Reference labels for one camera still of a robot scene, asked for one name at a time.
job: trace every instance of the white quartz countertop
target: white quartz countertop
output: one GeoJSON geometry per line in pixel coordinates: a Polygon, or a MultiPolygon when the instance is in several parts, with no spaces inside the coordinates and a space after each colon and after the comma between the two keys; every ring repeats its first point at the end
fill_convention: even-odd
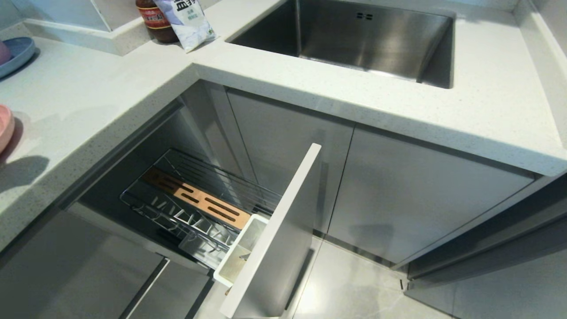
{"type": "MultiPolygon", "coordinates": [[[[120,57],[34,38],[38,58],[0,80],[0,103],[18,119],[14,143],[0,155],[0,250],[199,79],[543,175],[567,170],[566,150],[511,13],[443,0],[427,4],[426,10],[456,13],[454,85],[441,89],[225,42],[279,2],[217,3],[205,12],[219,39],[190,54],[148,42],[120,57]]],[[[420,9],[406,0],[365,2],[420,9]]]]}

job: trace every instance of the white plastic container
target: white plastic container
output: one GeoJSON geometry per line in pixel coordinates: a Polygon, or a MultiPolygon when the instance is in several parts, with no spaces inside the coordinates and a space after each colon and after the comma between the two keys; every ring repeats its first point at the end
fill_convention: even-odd
{"type": "Polygon", "coordinates": [[[213,278],[225,285],[232,287],[238,274],[244,267],[248,255],[256,246],[260,235],[268,224],[268,219],[258,214],[250,217],[234,244],[230,247],[225,257],[222,259],[220,265],[215,270],[213,278]]]}

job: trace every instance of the blue plate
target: blue plate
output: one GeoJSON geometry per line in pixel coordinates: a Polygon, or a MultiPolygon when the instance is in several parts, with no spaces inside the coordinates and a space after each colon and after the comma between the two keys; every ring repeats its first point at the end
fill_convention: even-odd
{"type": "Polygon", "coordinates": [[[0,78],[18,70],[30,60],[35,52],[35,43],[30,37],[15,37],[4,41],[4,44],[10,49],[12,59],[0,65],[0,78]]]}

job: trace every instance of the gray tile floor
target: gray tile floor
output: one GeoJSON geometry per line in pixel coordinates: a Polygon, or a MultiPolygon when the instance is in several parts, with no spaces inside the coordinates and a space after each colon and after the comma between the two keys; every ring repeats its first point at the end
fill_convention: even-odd
{"type": "MultiPolygon", "coordinates": [[[[450,319],[404,296],[403,274],[314,237],[313,254],[282,319],[450,319]]],[[[218,312],[226,287],[216,283],[196,319],[224,319],[218,312]]]]}

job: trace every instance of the cabinet handle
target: cabinet handle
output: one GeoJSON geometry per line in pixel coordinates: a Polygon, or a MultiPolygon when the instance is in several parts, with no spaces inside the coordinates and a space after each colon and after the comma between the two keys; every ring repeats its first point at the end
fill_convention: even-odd
{"type": "Polygon", "coordinates": [[[136,307],[142,302],[142,299],[146,296],[147,292],[150,290],[151,286],[158,280],[159,276],[166,269],[167,265],[170,263],[169,258],[163,258],[159,262],[158,266],[154,269],[151,275],[147,278],[146,282],[138,290],[132,301],[126,306],[126,309],[122,312],[119,319],[128,319],[136,310],[136,307]]]}

